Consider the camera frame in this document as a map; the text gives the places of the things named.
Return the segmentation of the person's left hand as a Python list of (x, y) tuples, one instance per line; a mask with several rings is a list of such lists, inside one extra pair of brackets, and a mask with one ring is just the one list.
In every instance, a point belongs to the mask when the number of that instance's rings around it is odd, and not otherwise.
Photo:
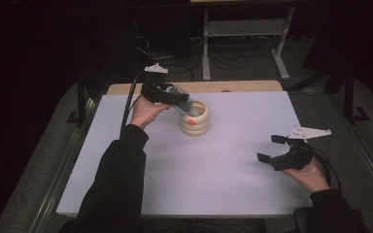
[(130, 123), (145, 129), (160, 113), (170, 108), (171, 105), (155, 104), (140, 95), (134, 102)]

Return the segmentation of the person's right hand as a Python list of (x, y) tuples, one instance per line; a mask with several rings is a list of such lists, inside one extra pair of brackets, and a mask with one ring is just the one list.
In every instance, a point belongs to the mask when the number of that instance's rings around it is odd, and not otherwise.
[(286, 169), (283, 173), (292, 177), (308, 193), (330, 189), (321, 167), (315, 158), (301, 170)]

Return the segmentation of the black metal stand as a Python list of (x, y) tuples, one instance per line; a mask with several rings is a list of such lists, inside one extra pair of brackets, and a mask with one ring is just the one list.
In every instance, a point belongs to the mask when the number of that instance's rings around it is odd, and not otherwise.
[(352, 73), (352, 68), (347, 65), (345, 68), (344, 82), (344, 116), (351, 125), (355, 125), (357, 121), (368, 121), (369, 115), (362, 107), (354, 105), (355, 93), (355, 77)]
[(87, 110), (91, 100), (91, 86), (89, 85), (88, 78), (84, 73), (80, 73), (78, 75), (76, 88), (77, 110), (70, 113), (67, 118), (67, 123), (75, 123), (78, 127), (81, 127), (88, 116)]

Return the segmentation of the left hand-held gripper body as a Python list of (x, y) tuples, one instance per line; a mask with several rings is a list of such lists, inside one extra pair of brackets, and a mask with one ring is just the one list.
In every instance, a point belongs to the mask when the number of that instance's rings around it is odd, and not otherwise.
[(165, 81), (164, 75), (168, 74), (166, 68), (158, 63), (146, 66), (144, 71), (147, 74), (141, 88), (141, 94), (152, 103), (174, 105), (176, 97), (170, 92), (173, 85)]

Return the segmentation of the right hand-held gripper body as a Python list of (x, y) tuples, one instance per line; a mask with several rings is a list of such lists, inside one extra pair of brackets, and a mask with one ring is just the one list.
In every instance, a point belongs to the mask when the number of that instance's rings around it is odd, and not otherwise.
[(283, 155), (271, 158), (271, 166), (275, 171), (284, 171), (286, 169), (301, 170), (310, 163), (313, 157), (325, 162), (322, 155), (308, 145), (307, 140), (329, 136), (329, 129), (316, 129), (303, 126), (295, 126), (285, 136), (286, 144), (289, 145), (289, 151)]

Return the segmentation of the grey metal table frame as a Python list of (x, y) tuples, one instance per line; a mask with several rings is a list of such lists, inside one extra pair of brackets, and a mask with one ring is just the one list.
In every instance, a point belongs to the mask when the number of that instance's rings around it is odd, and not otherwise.
[(203, 23), (203, 54), (202, 73), (203, 80), (211, 79), (211, 69), (209, 64), (209, 39), (215, 37), (240, 37), (240, 36), (278, 36), (279, 42), (271, 50), (274, 62), (281, 76), (287, 81), (289, 73), (285, 66), (281, 53), (284, 48), (288, 31), (291, 25), (295, 8), (290, 7), (287, 15), (283, 18), (267, 19), (242, 19), (242, 20), (209, 20), (209, 11), (204, 12)]

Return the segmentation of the cream ringed holder cup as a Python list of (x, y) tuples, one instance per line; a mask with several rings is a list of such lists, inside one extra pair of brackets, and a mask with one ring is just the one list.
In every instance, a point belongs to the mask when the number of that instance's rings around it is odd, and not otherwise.
[(198, 137), (205, 134), (210, 127), (210, 110), (202, 101), (193, 101), (193, 109), (198, 116), (181, 115), (181, 129), (188, 136)]

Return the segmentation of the light blue hairbrush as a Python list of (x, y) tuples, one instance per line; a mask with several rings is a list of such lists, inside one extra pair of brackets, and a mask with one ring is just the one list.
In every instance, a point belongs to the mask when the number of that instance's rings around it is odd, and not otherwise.
[[(172, 84), (165, 89), (166, 92), (172, 93), (186, 93), (184, 89), (180, 86)], [(199, 117), (200, 114), (193, 108), (193, 101), (189, 96), (189, 104), (188, 105), (173, 105), (173, 108), (177, 110), (181, 115), (189, 115), (192, 117)]]

